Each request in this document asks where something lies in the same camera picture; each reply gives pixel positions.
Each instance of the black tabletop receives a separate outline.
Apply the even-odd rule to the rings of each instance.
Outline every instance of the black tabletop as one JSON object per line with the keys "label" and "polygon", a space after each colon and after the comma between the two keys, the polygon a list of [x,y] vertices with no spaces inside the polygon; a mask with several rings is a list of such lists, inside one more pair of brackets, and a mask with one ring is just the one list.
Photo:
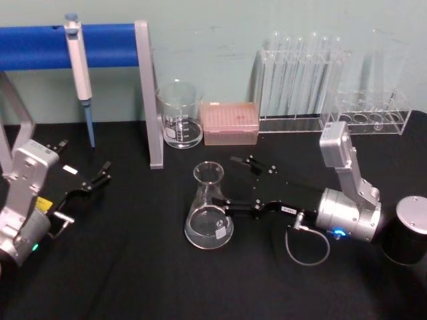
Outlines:
{"label": "black tabletop", "polygon": [[[302,267],[284,249],[288,218],[274,214],[235,218],[232,239],[218,250],[186,240],[192,170],[202,161],[223,165],[222,191],[234,199],[250,197],[252,178],[232,155],[252,154],[291,180],[339,189],[324,167],[319,133],[260,135],[256,146],[165,146],[165,169],[150,170],[143,123],[97,123],[95,132],[92,152],[84,124],[37,127],[40,143],[70,140],[62,162],[91,175],[110,160],[113,179],[83,207],[70,205],[75,224],[44,240],[3,286],[2,319],[427,319],[426,259],[403,267],[375,245],[330,239],[330,258]],[[384,207],[427,196],[426,132],[427,115],[413,112],[402,136],[352,137],[362,175]],[[291,240],[305,258],[322,254],[309,235]]]}

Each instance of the erlenmeyer flask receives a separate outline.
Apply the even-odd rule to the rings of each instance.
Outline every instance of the erlenmeyer flask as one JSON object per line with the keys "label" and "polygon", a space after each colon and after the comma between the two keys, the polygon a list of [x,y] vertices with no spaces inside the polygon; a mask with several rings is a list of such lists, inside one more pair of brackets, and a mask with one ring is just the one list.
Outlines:
{"label": "erlenmeyer flask", "polygon": [[219,163],[205,161],[195,166],[193,175],[199,186],[185,222],[185,236],[200,249],[216,249],[230,240],[234,229],[232,219],[212,203],[212,198],[224,198],[224,170]]}

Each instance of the blue horizontal tube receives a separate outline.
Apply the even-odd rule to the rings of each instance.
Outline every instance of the blue horizontal tube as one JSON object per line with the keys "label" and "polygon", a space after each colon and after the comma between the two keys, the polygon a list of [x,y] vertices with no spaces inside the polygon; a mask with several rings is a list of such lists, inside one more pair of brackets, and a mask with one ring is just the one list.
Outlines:
{"label": "blue horizontal tube", "polygon": [[[83,25],[89,67],[138,66],[134,24]],[[0,71],[71,68],[65,29],[0,27]]]}

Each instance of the cable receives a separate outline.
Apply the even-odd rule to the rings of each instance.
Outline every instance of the cable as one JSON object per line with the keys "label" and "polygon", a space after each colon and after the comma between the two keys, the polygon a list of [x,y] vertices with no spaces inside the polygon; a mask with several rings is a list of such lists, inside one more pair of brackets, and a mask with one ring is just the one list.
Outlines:
{"label": "cable", "polygon": [[289,243],[288,243],[288,230],[286,229],[286,232],[285,232],[285,245],[286,245],[286,251],[288,252],[288,255],[290,256],[290,258],[291,258],[292,260],[294,260],[297,264],[299,264],[299,265],[303,265],[304,267],[315,267],[316,265],[320,265],[320,264],[322,264],[323,262],[325,262],[325,261],[326,261],[326,259],[329,257],[329,254],[330,254],[330,252],[331,252],[331,246],[330,246],[330,244],[329,244],[329,240],[328,240],[328,238],[327,238],[323,233],[320,233],[319,231],[316,231],[316,230],[309,229],[308,227],[303,228],[303,229],[301,228],[300,230],[302,230],[302,231],[306,231],[306,232],[314,233],[315,235],[319,235],[321,238],[323,238],[323,240],[326,242],[326,254],[325,254],[325,256],[324,256],[323,258],[321,258],[319,261],[317,261],[317,262],[313,262],[313,263],[304,263],[304,262],[301,262],[301,261],[297,260],[297,259],[292,255],[292,253],[291,253],[291,251],[290,251],[290,249],[289,249]]}

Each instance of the beaker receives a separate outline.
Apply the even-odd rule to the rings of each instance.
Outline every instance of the beaker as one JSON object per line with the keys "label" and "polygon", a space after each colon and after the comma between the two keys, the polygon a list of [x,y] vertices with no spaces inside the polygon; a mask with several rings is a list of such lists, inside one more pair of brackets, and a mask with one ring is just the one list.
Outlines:
{"label": "beaker", "polygon": [[203,137],[198,119],[202,93],[189,82],[175,81],[156,91],[162,104],[163,138],[168,145],[187,149]]}

